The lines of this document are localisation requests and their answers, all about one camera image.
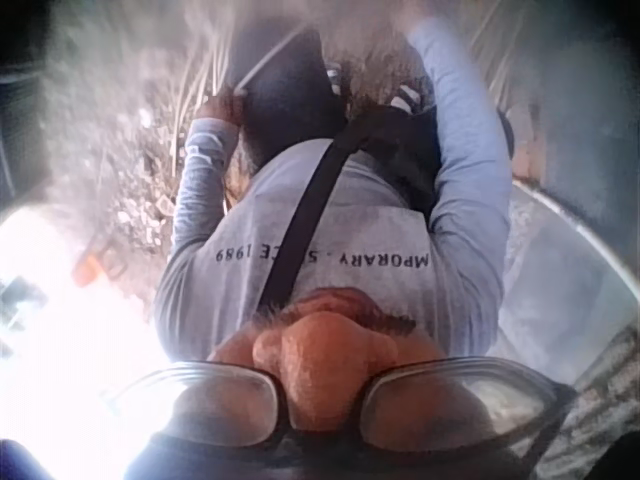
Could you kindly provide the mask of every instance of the hand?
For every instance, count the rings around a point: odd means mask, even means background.
[[[244,98],[244,95],[234,96],[231,87],[225,86],[198,109],[195,118],[215,118],[241,127]]]
[[[393,15],[393,26],[400,33],[409,35],[423,20],[435,15],[430,0],[400,0],[397,12]]]

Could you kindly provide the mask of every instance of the man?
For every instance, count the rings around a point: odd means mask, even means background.
[[[438,148],[413,150],[426,151],[432,157],[423,163],[437,166],[433,208],[428,194],[412,194],[407,176],[399,181],[398,170],[381,167],[390,160],[385,152],[398,151],[373,139],[342,169],[319,224],[311,225],[315,234],[299,271],[287,265],[296,239],[285,232],[301,231],[292,227],[304,224],[308,214],[299,205],[322,203],[321,195],[310,194],[309,204],[301,199],[318,186],[311,179],[319,165],[340,150],[332,140],[339,143],[341,132],[352,128],[312,30],[294,39],[249,84],[246,96],[221,95],[194,120],[172,258],[156,301],[156,328],[170,357],[211,362],[191,364],[190,373],[177,367],[163,377],[184,373],[204,379],[178,398],[165,430],[191,442],[190,452],[199,444],[279,444],[289,427],[333,438],[351,431],[353,421],[360,422],[358,445],[364,441],[384,451],[458,448],[496,435],[480,397],[449,373],[429,376],[440,365],[429,362],[484,355],[495,339],[509,233],[509,154],[479,73],[461,41],[427,5],[404,2],[395,23],[433,84],[437,110],[430,112],[436,115]],[[265,22],[241,35],[232,85],[293,26]],[[416,113],[415,92],[404,92],[396,106]],[[415,127],[413,120],[408,128]],[[430,123],[418,124],[425,125],[418,137],[430,139]],[[222,178],[241,129],[257,173],[225,217]],[[428,177],[428,168],[417,171]],[[274,271],[292,270],[295,284],[282,297],[287,304],[271,301],[266,292],[285,282]],[[420,382],[399,384],[409,374],[398,368],[407,365],[427,368],[429,379],[420,370],[411,373]],[[502,368],[478,365],[472,370],[480,377]],[[462,361],[459,367],[468,372],[470,365]],[[510,368],[491,375],[500,381],[533,378]],[[390,371],[393,379],[383,373]],[[383,384],[393,380],[393,389],[371,383],[378,378]],[[366,393],[366,385],[373,390]],[[284,458],[263,458],[264,452],[254,452],[259,461]],[[142,460],[139,472],[145,461],[150,462]],[[160,469],[157,460],[151,463]],[[197,464],[187,463],[192,470]],[[162,468],[174,468],[169,464]]]

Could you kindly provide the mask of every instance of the light blue long-sleeve shirt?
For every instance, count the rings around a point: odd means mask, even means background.
[[[434,84],[442,169],[430,219],[366,165],[345,166],[298,276],[293,300],[356,287],[417,321],[451,356],[483,354],[497,332],[509,233],[511,168],[504,133],[464,46],[441,19],[408,37]],[[238,129],[196,120],[174,222],[174,255],[156,299],[156,328],[175,360],[203,360],[250,321],[302,194],[331,140],[273,159],[223,214],[222,176]]]

